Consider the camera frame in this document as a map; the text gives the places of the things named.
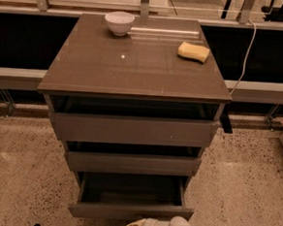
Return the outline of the yellow sponge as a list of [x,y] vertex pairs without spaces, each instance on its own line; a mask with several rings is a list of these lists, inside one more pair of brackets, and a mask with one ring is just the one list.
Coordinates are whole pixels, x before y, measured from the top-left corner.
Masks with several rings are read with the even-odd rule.
[[205,63],[210,54],[210,49],[200,45],[182,42],[178,48],[177,54],[181,57],[185,57],[185,59],[194,59],[201,63]]

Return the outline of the white ceramic bowl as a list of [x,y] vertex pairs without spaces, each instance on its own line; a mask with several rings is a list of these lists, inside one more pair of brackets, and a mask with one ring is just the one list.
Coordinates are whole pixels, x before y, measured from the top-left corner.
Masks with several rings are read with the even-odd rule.
[[105,20],[108,29],[116,36],[126,35],[135,22],[135,17],[127,12],[110,12],[106,14]]

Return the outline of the grey middle drawer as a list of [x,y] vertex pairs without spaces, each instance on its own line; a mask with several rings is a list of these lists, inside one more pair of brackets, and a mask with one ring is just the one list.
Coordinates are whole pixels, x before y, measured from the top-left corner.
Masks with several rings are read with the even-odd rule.
[[74,172],[190,177],[202,163],[195,147],[72,141],[64,146],[66,162]]

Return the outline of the grey drawer cabinet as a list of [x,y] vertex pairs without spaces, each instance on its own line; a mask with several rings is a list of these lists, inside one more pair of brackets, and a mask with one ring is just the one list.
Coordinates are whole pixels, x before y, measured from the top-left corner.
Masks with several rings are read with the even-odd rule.
[[195,21],[152,18],[116,36],[102,16],[79,18],[39,91],[222,104],[232,98],[217,63],[179,56],[182,42],[208,47]]

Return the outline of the grey bottom drawer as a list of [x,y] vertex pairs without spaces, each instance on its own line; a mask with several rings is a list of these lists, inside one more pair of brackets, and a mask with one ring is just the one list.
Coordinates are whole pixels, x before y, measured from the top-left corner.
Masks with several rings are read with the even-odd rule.
[[180,177],[87,173],[83,175],[79,200],[69,205],[73,217],[139,220],[190,219]]

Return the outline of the metal rail barrier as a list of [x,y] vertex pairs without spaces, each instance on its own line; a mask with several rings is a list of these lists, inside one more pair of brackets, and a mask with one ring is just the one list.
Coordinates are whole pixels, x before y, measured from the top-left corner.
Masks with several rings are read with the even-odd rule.
[[[35,91],[46,70],[18,69],[0,67],[0,88]],[[229,90],[235,89],[234,102],[267,103],[283,105],[283,83],[225,81]]]

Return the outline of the grey drawer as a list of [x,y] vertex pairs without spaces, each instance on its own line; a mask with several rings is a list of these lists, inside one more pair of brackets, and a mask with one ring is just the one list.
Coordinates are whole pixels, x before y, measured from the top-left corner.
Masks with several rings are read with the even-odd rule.
[[60,141],[207,147],[216,134],[222,104],[101,97],[51,91],[50,122]]
[[73,217],[139,220],[190,219],[180,177],[87,173],[83,175],[79,200],[69,205]]
[[72,141],[64,146],[66,162],[74,172],[190,177],[202,163],[195,147]]

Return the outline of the grey top drawer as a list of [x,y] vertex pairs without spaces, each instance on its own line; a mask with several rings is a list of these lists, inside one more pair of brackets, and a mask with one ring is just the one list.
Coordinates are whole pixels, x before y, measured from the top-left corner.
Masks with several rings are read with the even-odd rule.
[[216,134],[222,104],[101,97],[51,91],[50,122],[60,141],[207,147]]

